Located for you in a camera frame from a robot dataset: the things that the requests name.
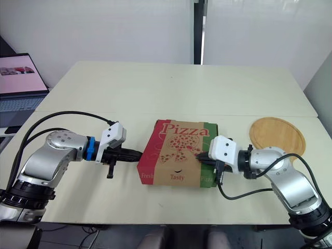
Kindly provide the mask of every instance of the cardboard box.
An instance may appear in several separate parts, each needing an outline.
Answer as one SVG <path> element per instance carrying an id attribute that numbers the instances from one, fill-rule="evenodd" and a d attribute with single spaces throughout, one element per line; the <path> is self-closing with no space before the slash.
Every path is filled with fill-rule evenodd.
<path id="1" fill-rule="evenodd" d="M 217 124 L 158 120 L 137 165 L 142 184 L 214 187 L 214 168 L 196 155 L 208 151 Z"/>

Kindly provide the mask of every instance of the round wooden tray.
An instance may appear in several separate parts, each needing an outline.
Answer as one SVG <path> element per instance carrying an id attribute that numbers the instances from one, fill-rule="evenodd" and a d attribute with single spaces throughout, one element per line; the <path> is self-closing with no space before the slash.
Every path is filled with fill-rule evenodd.
<path id="1" fill-rule="evenodd" d="M 302 133 L 291 123 L 280 118 L 261 118 L 250 127 L 250 139 L 257 149 L 276 146 L 286 153 L 300 156 L 306 150 L 306 140 Z"/>

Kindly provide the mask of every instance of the black cable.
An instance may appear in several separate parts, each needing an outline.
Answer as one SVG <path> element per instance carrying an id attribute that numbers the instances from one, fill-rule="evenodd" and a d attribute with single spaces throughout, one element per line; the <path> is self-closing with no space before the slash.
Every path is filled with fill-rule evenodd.
<path id="1" fill-rule="evenodd" d="M 239 196 L 231 197 L 231 196 L 226 195 L 225 192 L 223 191 L 222 184 L 220 182 L 220 172 L 219 172 L 218 169 L 216 170 L 216 181 L 217 181 L 217 186 L 218 186 L 218 189 L 219 189 L 221 195 L 223 197 L 225 197 L 227 200 L 231 200 L 231 201 L 232 200 L 238 200 L 240 198 L 253 195 L 255 193 L 260 193 L 260 192 L 265 192 L 265 191 L 273 191 L 272 188 L 262 188 L 262 189 L 257 189 L 257 190 L 254 190 L 254 191 L 251 191 L 251 192 L 248 192 L 248 193 L 243 193 L 242 195 L 239 195 Z"/>
<path id="2" fill-rule="evenodd" d="M 42 231 L 43 232 L 53 232 L 53 231 L 57 231 L 57 230 L 60 230 L 60 229 L 63 229 L 63 228 L 66 228 L 68 225 L 64 225 L 64 226 L 62 226 L 62 227 L 58 227 L 58 228 L 56 228 L 56 229 L 51 229 L 51 230 L 43 230 L 42 229 Z"/>
<path id="3" fill-rule="evenodd" d="M 106 118 L 103 118 L 103 117 L 100 117 L 98 115 L 95 115 L 95 114 L 91 114 L 91 113 L 85 113 L 85 112 L 77 112 L 77 111 L 64 111 L 64 112 L 57 112 L 57 113 L 53 113 L 53 114 L 50 114 L 48 116 L 45 116 L 44 118 L 40 119 L 39 121 L 37 121 L 36 123 L 34 123 L 29 129 L 28 131 L 26 132 L 22 142 L 21 142 L 21 145 L 20 145 L 20 148 L 17 152 L 17 159 L 13 162 L 13 165 L 12 165 L 12 168 L 11 168 L 11 171 L 10 171 L 10 176 L 9 176 L 9 180 L 8 180 L 8 184 L 7 184 L 7 188 L 6 188 L 6 191 L 10 191 L 11 187 L 13 186 L 14 182 L 15 182 L 15 179 L 16 179 L 16 176 L 17 176 L 17 173 L 18 173 L 18 170 L 19 170 L 19 167 L 20 167 L 20 162 L 21 162 L 21 159 L 22 159 L 22 155 L 23 155 L 23 150 L 24 150 L 24 146 L 29 138 L 29 136 L 31 135 L 32 131 L 38 126 L 40 125 L 42 122 L 44 122 L 45 120 L 47 119 L 50 119 L 52 117 L 55 117 L 55 116 L 59 116 L 59 115 L 65 115 L 65 114 L 79 114 L 79 115 L 85 115 L 85 116 L 89 116 L 89 117 L 93 117 L 93 118 L 97 118 L 97 119 L 100 119 L 100 120 L 103 120 L 105 122 L 107 122 L 110 126 L 114 124 L 113 121 L 111 120 L 108 120 Z"/>
<path id="4" fill-rule="evenodd" d="M 92 234 L 96 233 L 97 231 L 98 231 L 98 230 L 95 230 L 94 232 L 89 233 L 88 235 L 86 235 L 86 236 L 84 237 L 84 239 L 81 241 L 80 245 L 78 246 L 78 249 L 82 249 L 85 240 L 86 240 L 89 236 L 91 236 Z"/>
<path id="5" fill-rule="evenodd" d="M 93 230 L 93 229 L 94 229 L 93 227 L 89 227 L 89 230 L 91 230 L 91 231 L 87 231 L 87 230 L 85 230 L 85 227 L 82 227 L 82 230 L 86 233 L 94 233 L 95 230 Z"/>
<path id="6" fill-rule="evenodd" d="M 309 243 L 307 243 L 304 246 L 302 246 L 300 249 L 318 248 L 318 247 L 313 247 L 313 244 L 315 244 L 319 240 L 325 238 L 325 236 L 327 236 L 331 232 L 332 232 L 332 226 L 330 226 L 330 228 L 327 229 L 325 232 L 323 232 L 321 235 L 317 236 L 315 239 L 311 240 Z"/>
<path id="7" fill-rule="evenodd" d="M 50 128 L 50 129 L 46 129 L 46 130 L 40 131 L 40 132 L 36 133 L 35 135 L 33 135 L 31 138 L 29 138 L 29 139 L 26 141 L 24 147 L 26 147 L 29 143 L 31 143 L 33 139 L 37 138 L 37 137 L 40 136 L 40 135 L 43 135 L 43 134 L 46 133 L 46 132 L 50 132 L 50 131 L 62 131 L 62 130 L 67 131 L 67 129 L 64 129 L 64 128 L 58 128 L 58 127 L 56 127 L 56 128 Z"/>

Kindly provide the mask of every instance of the gray floor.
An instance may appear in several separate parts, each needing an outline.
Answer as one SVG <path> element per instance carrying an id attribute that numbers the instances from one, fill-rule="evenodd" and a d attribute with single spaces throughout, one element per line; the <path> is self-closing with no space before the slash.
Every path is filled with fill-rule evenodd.
<path id="1" fill-rule="evenodd" d="M 51 230 L 63 224 L 40 223 L 38 227 Z M 155 225 L 111 225 L 103 227 L 92 248 L 135 249 L 141 239 L 156 228 Z M 253 226 L 238 225 L 170 225 L 174 230 L 175 249 L 203 249 L 204 233 L 217 229 L 227 234 L 232 249 L 295 249 L 303 245 L 303 238 L 292 228 L 255 232 Z M 87 234 L 80 226 L 69 225 L 61 230 L 43 232 L 39 249 L 78 248 Z M 89 246 L 94 234 L 84 243 Z"/>

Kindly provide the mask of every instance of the power cord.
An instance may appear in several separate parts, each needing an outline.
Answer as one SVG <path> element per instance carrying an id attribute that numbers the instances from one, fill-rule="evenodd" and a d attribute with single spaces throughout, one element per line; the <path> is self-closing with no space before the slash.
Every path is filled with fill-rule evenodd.
<path id="1" fill-rule="evenodd" d="M 64 226 L 62 226 L 62 227 L 58 227 L 58 228 L 56 228 L 56 229 L 51 229 L 51 230 L 43 230 L 43 229 L 42 229 L 42 231 L 43 231 L 43 232 L 54 232 L 54 231 L 58 231 L 58 230 L 61 230 L 61 229 L 63 229 L 63 228 L 66 228 L 66 227 L 68 227 L 68 225 L 64 225 Z"/>
<path id="2" fill-rule="evenodd" d="M 222 178 L 222 174 L 224 173 L 224 169 L 225 169 L 225 163 L 222 162 L 222 161 L 216 160 L 216 181 L 217 181 L 217 186 L 218 186 L 218 189 L 219 189 L 221 195 L 224 198 L 226 198 L 227 200 L 238 200 L 240 198 L 253 195 L 255 193 L 265 192 L 265 191 L 272 191 L 272 188 L 263 188 L 263 189 L 254 190 L 254 191 L 251 191 L 251 192 L 248 192 L 248 193 L 244 193 L 244 194 L 239 195 L 239 196 L 234 196 L 234 197 L 228 196 L 223 191 L 222 182 L 220 180 Z"/>
<path id="3" fill-rule="evenodd" d="M 100 230 L 99 230 L 99 229 L 95 229 L 95 228 L 93 228 L 93 227 L 89 228 L 89 229 L 92 230 L 91 232 L 90 232 L 90 231 L 86 231 L 84 227 L 82 227 L 82 229 L 83 229 L 84 232 L 88 233 L 88 235 L 86 235 L 86 236 L 83 238 L 83 240 L 81 241 L 81 243 L 80 243 L 78 249 L 82 249 L 82 248 L 83 248 L 83 244 L 84 244 L 84 242 L 86 241 L 86 239 L 87 239 L 88 237 L 90 237 L 91 235 L 93 235 L 94 233 L 96 233 L 96 235 L 94 236 L 93 240 L 91 241 L 91 243 L 90 243 L 90 245 L 89 245 L 89 247 L 88 247 L 88 249 L 91 249 L 92 246 L 93 246 L 93 244 L 95 243 L 95 241 L 96 241 L 98 235 L 99 235 Z"/>

